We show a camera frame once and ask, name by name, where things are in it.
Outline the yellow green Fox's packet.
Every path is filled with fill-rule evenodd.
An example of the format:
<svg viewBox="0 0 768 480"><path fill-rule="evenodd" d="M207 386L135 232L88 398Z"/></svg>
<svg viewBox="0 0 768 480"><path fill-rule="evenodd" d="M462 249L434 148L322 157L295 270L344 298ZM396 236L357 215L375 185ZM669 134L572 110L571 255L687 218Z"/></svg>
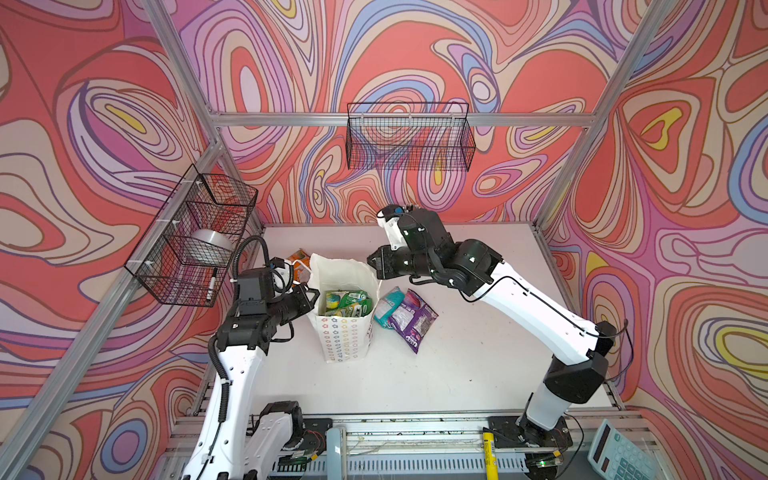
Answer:
<svg viewBox="0 0 768 480"><path fill-rule="evenodd" d="M325 292L325 310L324 314L326 316L338 316L337 313L339 312L339 309L350 305L352 303L355 303L357 301L361 301L364 299L370 298L369 295L363 291L363 290L353 290L353 291L345 291L345 290L335 290L335 291L326 291Z"/></svg>

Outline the green white snack packet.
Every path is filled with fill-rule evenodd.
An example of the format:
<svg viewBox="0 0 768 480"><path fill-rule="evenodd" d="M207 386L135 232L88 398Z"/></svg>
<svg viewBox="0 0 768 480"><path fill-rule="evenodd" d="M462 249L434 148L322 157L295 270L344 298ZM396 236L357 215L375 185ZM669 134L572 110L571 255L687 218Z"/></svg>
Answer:
<svg viewBox="0 0 768 480"><path fill-rule="evenodd" d="M343 318L361 318L369 315L373 308L373 301L367 298L340 308L337 315Z"/></svg>

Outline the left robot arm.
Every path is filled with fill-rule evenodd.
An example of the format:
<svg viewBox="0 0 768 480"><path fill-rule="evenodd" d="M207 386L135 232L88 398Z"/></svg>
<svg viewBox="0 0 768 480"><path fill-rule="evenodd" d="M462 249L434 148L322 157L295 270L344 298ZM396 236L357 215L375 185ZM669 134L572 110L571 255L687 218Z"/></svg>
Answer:
<svg viewBox="0 0 768 480"><path fill-rule="evenodd" d="M309 313L320 292L299 283L272 300L258 301L257 312L245 312L237 299L223 324L209 339L208 355L216 373L203 427L182 479L266 479L286 446L304 435L296 401L267 405L249 426L256 377L267 359L277 329Z"/></svg>

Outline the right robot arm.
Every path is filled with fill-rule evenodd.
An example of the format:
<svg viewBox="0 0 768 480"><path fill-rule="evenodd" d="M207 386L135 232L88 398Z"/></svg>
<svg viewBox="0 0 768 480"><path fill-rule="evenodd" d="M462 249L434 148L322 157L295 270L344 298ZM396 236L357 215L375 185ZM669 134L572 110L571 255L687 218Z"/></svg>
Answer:
<svg viewBox="0 0 768 480"><path fill-rule="evenodd" d="M458 291L507 315L552 353L550 366L517 425L524 441L557 429L574 404L587 403L607 380L607 355L619 331L571 312L533 286L495 249L478 239L456 241L439 215L388 205L376 220L388 242L368 256L380 280L406 277Z"/></svg>

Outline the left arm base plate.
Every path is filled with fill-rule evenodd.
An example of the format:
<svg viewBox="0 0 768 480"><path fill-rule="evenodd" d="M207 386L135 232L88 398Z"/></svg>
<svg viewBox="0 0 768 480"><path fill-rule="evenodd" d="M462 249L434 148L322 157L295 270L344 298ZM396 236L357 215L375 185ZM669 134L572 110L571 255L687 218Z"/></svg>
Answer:
<svg viewBox="0 0 768 480"><path fill-rule="evenodd" d="M318 419L304 423L304 434L300 441L290 442L284 451L319 455L325 449L325 432L332 427L330 419Z"/></svg>

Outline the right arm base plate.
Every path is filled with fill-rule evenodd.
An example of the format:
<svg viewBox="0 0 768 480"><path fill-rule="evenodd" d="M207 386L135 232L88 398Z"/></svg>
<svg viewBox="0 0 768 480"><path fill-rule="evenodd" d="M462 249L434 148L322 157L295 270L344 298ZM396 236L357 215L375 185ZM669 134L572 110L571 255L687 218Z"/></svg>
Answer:
<svg viewBox="0 0 768 480"><path fill-rule="evenodd" d="M494 434L499 448L551 448L567 450L573 446L570 430L561 416L553 429L537 426L525 415L490 416L486 429Z"/></svg>

